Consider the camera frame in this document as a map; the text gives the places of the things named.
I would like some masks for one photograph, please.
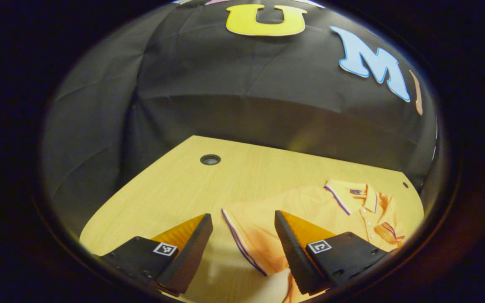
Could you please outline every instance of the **shirt collar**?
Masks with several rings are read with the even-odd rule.
[[[329,179],[325,188],[348,215],[363,207],[372,213],[377,210],[377,192],[366,183]]]

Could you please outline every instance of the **wooden table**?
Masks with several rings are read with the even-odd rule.
[[[204,165],[206,154],[221,157]],[[288,271],[264,277],[241,255],[221,215],[230,202],[264,199],[299,186],[323,186],[329,178],[368,183],[397,199],[406,239],[422,222],[420,197],[398,171],[292,151],[192,136],[108,200],[84,227],[80,243],[104,255],[131,237],[152,238],[202,213],[214,230],[185,302],[280,303]]]

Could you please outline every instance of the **shirt sleeve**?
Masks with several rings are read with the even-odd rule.
[[[274,212],[289,198],[288,192],[261,201],[229,203],[221,210],[239,251],[264,276],[288,267],[274,227]]]
[[[380,194],[383,203],[383,215],[375,227],[375,232],[389,244],[400,247],[405,238],[405,229],[398,218],[398,208],[394,197]]]

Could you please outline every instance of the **orange polo shirt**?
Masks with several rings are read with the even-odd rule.
[[[242,255],[264,276],[289,267],[274,228],[276,210],[333,234],[353,232],[384,251],[401,246],[404,239],[395,199],[365,183],[329,179],[323,188],[303,186],[261,201],[231,203],[222,213],[233,239]],[[289,283],[284,303],[310,298],[298,291],[291,275]]]

